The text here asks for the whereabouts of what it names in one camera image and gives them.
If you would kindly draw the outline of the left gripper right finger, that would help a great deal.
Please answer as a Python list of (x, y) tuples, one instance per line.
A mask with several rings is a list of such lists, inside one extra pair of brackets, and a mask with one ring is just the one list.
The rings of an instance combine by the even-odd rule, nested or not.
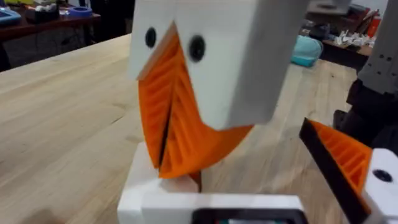
[(397, 223), (397, 126), (384, 128), (367, 146), (304, 119), (299, 137), (348, 223)]

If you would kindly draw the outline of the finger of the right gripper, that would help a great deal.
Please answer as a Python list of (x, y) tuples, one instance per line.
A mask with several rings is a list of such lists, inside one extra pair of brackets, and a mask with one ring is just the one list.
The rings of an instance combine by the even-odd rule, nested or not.
[(177, 72), (175, 1), (136, 1), (129, 75), (138, 81), (142, 128), (154, 167), (160, 168)]
[(307, 0), (177, 1), (163, 178), (212, 166), (275, 111)]

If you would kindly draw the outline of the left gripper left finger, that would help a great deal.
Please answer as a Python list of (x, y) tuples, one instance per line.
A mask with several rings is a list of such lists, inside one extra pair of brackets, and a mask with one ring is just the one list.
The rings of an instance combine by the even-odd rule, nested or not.
[(174, 179), (161, 179), (153, 167), (145, 142), (137, 145), (127, 180), (117, 207), (120, 224), (143, 224), (141, 204), (148, 192), (180, 193), (199, 192), (200, 185), (189, 175)]

